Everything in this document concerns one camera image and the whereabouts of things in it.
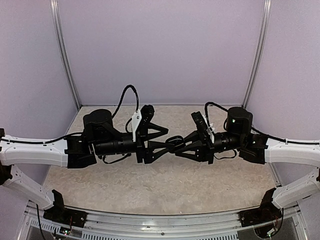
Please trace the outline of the black earbud charging case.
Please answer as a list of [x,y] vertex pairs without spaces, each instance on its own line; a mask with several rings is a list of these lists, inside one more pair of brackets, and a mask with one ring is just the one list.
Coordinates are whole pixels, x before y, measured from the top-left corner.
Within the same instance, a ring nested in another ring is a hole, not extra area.
[[165,143],[169,145],[169,149],[174,152],[186,146],[185,140],[181,135],[176,135],[168,138]]

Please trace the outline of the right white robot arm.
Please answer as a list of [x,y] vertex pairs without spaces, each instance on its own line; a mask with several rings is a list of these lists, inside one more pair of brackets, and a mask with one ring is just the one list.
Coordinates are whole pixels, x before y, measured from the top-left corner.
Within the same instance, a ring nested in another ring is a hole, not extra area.
[[227,110],[225,131],[214,132],[206,114],[191,115],[196,130],[174,143],[176,156],[212,164],[216,153],[237,151],[243,160],[264,165],[290,163],[314,167],[312,172],[285,186],[268,190],[256,210],[256,218],[266,222],[276,210],[320,191],[320,142],[299,142],[270,136],[252,127],[253,114],[242,107]]

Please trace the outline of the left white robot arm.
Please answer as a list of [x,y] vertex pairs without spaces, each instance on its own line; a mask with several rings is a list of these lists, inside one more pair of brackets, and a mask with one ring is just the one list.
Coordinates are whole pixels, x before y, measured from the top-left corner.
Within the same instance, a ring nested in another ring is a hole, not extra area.
[[97,109],[83,117],[83,132],[39,140],[16,138],[0,130],[0,183],[25,194],[29,200],[63,223],[70,218],[62,194],[44,190],[23,174],[18,164],[40,164],[68,169],[83,169],[106,156],[135,154],[138,163],[150,164],[172,151],[174,144],[155,138],[168,129],[151,122],[154,109],[145,105],[131,118],[132,131],[120,132],[113,125],[112,113]]

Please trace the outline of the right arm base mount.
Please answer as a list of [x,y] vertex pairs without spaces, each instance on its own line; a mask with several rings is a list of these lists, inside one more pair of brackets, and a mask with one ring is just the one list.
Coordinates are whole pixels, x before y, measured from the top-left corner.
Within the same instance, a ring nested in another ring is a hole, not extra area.
[[281,219],[282,209],[276,207],[273,201],[273,193],[276,188],[272,188],[264,194],[260,206],[249,210],[242,210],[238,213],[242,227],[248,227]]

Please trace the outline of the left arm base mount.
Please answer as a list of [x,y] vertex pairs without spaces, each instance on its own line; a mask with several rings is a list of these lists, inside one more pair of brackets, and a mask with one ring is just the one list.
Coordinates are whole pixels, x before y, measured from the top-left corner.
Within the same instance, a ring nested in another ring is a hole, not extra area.
[[70,227],[84,228],[88,213],[65,207],[63,196],[60,192],[52,190],[53,206],[44,210],[43,218]]

